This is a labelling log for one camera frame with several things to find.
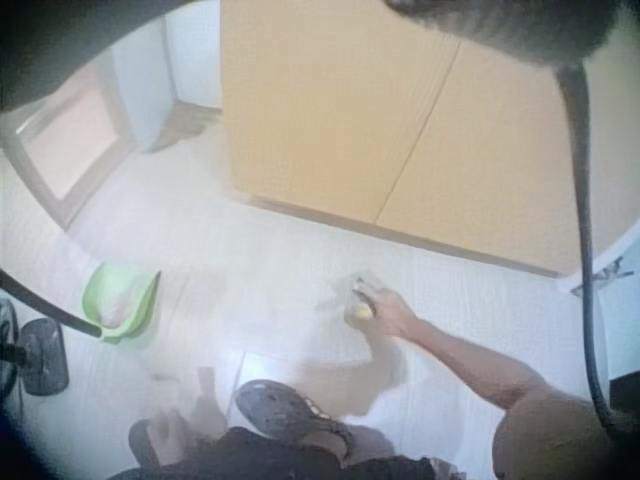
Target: green dustpan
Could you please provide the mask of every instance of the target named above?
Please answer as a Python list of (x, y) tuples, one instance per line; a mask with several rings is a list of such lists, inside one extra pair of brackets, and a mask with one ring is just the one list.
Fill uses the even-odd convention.
[[(134, 336), (150, 320), (160, 282), (160, 272), (149, 274), (133, 268), (101, 264), (91, 275), (82, 295), (82, 309), (89, 323), (102, 329), (103, 341), (116, 343)], [(117, 325), (106, 324), (105, 306), (125, 303)]]

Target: black hose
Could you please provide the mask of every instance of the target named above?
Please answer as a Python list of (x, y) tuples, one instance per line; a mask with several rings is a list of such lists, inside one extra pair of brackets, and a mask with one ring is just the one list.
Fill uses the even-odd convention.
[(39, 311), (47, 317), (54, 318), (62, 325), (86, 333), (92, 337), (100, 338), (102, 329), (96, 325), (92, 325), (69, 312), (56, 307), (53, 303), (46, 301), (44, 298), (36, 295), (20, 282), (12, 278), (7, 272), (0, 268), (0, 289), (7, 292), (12, 297), (20, 300), (25, 305), (29, 305), (34, 310)]
[(584, 65), (567, 67), (556, 72), (562, 92), (571, 132), (573, 157), (573, 181), (580, 234), (580, 259), (582, 262), (582, 316), (584, 356), (591, 400), (598, 420), (611, 440), (619, 446), (627, 446), (629, 436), (615, 422), (598, 379), (598, 366), (593, 334), (593, 242), (591, 238), (590, 207), (590, 111), (589, 86)]

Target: hand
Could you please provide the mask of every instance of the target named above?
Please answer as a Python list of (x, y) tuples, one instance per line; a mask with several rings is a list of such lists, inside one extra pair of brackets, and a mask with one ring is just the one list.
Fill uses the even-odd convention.
[(408, 339), (413, 326), (420, 322), (404, 299), (393, 290), (376, 289), (358, 279), (353, 291), (369, 304), (373, 312), (373, 318), (363, 322), (373, 322), (375, 329), (383, 335)]

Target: crocs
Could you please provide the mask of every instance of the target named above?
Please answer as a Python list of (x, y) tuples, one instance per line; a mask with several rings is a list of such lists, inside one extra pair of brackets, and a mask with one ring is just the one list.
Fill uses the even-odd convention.
[(253, 380), (235, 395), (238, 409), (258, 431), (287, 443), (297, 443), (313, 432), (338, 435), (349, 457), (354, 440), (346, 425), (326, 415), (310, 399), (295, 389), (272, 380)]

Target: floor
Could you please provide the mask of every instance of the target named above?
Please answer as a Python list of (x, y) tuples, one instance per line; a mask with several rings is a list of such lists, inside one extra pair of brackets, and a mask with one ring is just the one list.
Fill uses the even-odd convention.
[[(553, 280), (248, 206), (230, 188), (225, 159), (220, 125), (135, 155), (67, 234), (2, 159), (0, 262), (9, 273), (81, 314), (83, 286), (99, 262), (162, 271), (144, 335), (114, 346), (65, 329), (69, 388), (24, 396), (17, 421), (61, 477), (105, 478), (133, 467), (127, 431), (161, 409), (218, 435), (225, 417), (239, 421), (234, 388), (268, 377), (363, 432), (377, 430), (387, 449), (492, 478), (501, 413), (430, 356), (346, 325), (344, 279), (359, 271), (397, 289), (439, 327), (586, 394), (580, 303)], [(23, 306), (19, 313), (21, 322), (36, 316)]]

